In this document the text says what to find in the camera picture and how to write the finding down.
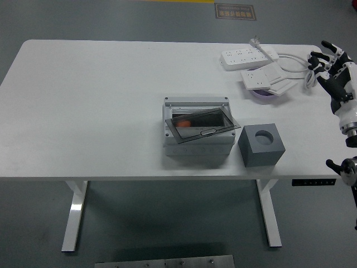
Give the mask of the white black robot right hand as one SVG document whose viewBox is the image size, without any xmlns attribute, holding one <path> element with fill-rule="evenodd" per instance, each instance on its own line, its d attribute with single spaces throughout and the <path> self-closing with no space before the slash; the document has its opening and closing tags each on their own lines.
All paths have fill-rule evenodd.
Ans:
<svg viewBox="0 0 357 268">
<path fill-rule="evenodd" d="M 339 119 L 342 134 L 356 129 L 356 62 L 340 47 L 321 41 L 332 54 L 311 52 L 308 68 L 331 97 L 332 113 Z"/>
</svg>

